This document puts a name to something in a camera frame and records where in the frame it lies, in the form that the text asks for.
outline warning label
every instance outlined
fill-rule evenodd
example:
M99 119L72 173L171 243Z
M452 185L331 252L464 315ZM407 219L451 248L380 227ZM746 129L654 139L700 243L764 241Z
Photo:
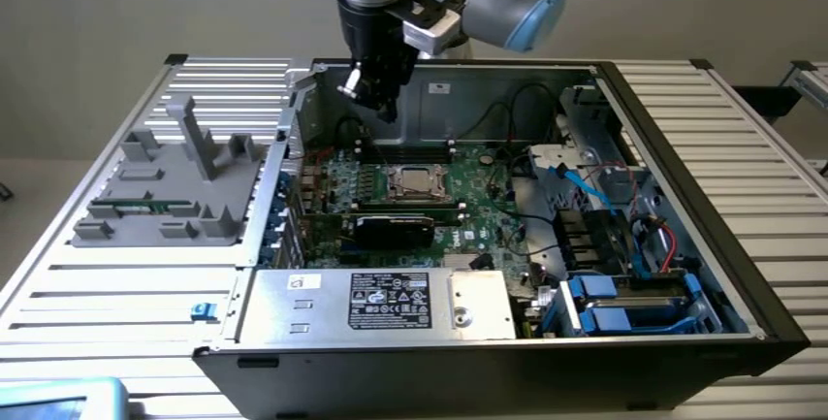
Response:
M348 325L355 330L431 328L428 273L354 273Z

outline sticker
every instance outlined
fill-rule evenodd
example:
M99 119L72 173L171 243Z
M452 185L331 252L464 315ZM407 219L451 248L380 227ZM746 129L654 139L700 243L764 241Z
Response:
M348 325L355 330L430 329L428 273L354 273Z
M428 93L436 93L438 95L448 95L452 93L452 85L450 83L434 82L428 84Z
M287 289L319 289L323 287L323 275L291 275L287 277Z

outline motherboard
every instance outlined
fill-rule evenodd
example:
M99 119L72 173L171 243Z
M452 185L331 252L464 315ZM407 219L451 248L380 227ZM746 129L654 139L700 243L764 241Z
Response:
M398 163L403 160L391 152L362 161L340 150L307 163L302 199L308 268L471 267L503 271L508 287L520 286L530 268L524 226L502 212L516 210L514 198L499 201L499 210L490 197L490 186L507 181L496 155L496 148L460 145L450 159ZM406 158L431 161L420 154ZM412 224L399 224L402 218ZM370 228L370 222L379 224L362 238L360 227ZM428 230L422 241L412 231L407 237L414 242L403 251L384 248L382 243L396 236L388 228L407 226Z

